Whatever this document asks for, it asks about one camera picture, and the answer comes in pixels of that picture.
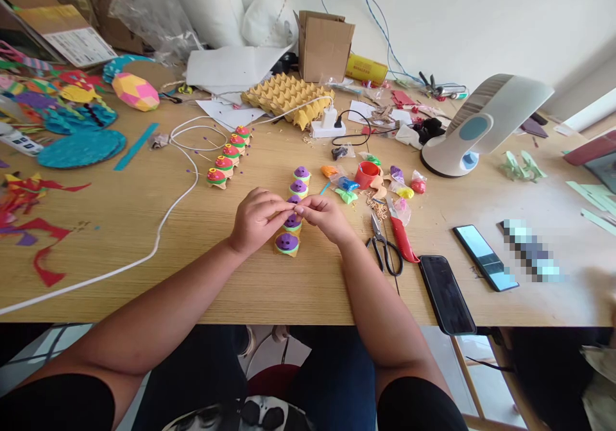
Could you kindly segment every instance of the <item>black phone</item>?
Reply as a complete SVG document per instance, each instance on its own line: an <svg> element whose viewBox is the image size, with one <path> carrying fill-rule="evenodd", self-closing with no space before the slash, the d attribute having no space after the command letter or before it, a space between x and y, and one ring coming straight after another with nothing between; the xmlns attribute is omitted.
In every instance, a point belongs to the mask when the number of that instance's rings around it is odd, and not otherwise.
<svg viewBox="0 0 616 431"><path fill-rule="evenodd" d="M477 326L447 260L442 256L422 255L419 269L441 331L451 336L475 334Z"/></svg>
<svg viewBox="0 0 616 431"><path fill-rule="evenodd" d="M479 268L481 275L487 279L493 289L505 291L520 286L513 276L505 273L502 261L475 226L469 224L455 227L454 233Z"/></svg>

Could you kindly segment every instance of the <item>black shirt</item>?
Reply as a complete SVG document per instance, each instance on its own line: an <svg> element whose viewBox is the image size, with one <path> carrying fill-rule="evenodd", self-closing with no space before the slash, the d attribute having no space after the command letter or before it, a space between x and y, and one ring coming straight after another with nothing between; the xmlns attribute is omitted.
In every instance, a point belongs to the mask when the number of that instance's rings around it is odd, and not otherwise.
<svg viewBox="0 0 616 431"><path fill-rule="evenodd" d="M0 428L109 431L115 403L98 378L76 373L49 376L0 398ZM466 430L460 411L445 392L423 378L398 378L381 394L379 431ZM308 431L309 417L291 404L267 396L216 404L178 417L165 430L207 427L211 431L258 429Z"/></svg>

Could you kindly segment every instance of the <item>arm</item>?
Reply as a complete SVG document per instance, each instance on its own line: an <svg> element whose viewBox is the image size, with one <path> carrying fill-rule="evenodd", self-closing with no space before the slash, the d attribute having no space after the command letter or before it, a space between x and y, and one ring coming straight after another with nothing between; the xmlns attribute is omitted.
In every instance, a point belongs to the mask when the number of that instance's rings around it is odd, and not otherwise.
<svg viewBox="0 0 616 431"><path fill-rule="evenodd" d="M376 368L377 399L403 376L424 378L451 396L413 315L338 206L330 198L309 196L295 211L340 249L353 317Z"/></svg>
<svg viewBox="0 0 616 431"><path fill-rule="evenodd" d="M237 208L229 238L106 317L22 385L62 373L100 378L114 395L115 428L145 374L186 338L233 271L282 226L293 207L264 189L251 191Z"/></svg>

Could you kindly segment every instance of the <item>teal cardboard disc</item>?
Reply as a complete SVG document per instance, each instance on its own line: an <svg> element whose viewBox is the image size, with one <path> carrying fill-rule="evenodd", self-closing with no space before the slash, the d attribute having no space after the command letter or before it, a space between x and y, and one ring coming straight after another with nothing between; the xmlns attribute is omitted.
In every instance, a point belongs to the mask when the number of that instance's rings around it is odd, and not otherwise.
<svg viewBox="0 0 616 431"><path fill-rule="evenodd" d="M126 138L118 131L85 131L54 142L38 154L48 168L77 168L102 162L120 152Z"/></svg>

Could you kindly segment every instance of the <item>white floor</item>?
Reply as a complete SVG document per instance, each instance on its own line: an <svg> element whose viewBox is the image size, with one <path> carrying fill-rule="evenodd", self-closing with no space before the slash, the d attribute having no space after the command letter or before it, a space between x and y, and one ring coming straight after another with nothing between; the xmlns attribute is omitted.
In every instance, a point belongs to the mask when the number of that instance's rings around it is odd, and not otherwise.
<svg viewBox="0 0 616 431"><path fill-rule="evenodd" d="M77 325L65 328L62 336L55 342L53 352L50 349L54 341L60 334L61 328L52 328L41 335L37 340L25 347L8 365L0 368L0 396L6 394L17 384L40 368L46 357L24 360L32 356L54 357L62 350L83 336L92 325ZM241 359L240 363L248 378L260 372L264 368L279 364L284 351L284 343L275 343L268 335L271 333L271 326L255 325L253 331L257 339L257 345L262 342L261 347L253 356ZM451 345L449 336L443 334L438 327L422 327L422 333L428 341L428 345L441 368L447 384L454 396L454 401L460 411L469 415L477 415L477 411L471 399L468 388L464 381L462 371L458 365L456 354ZM464 355L474 359L485 359L492 357L492 351L486 337L463 336L459 339ZM310 354L310 349L295 339L291 339L286 353L285 362L288 364L301 365ZM513 409L513 399L499 371L486 366L470 367L471 376L477 389L481 405L487 418L502 423L525 427L522 418ZM148 383L148 376L143 381L126 416L117 428L118 431L130 431L133 425L143 392Z"/></svg>

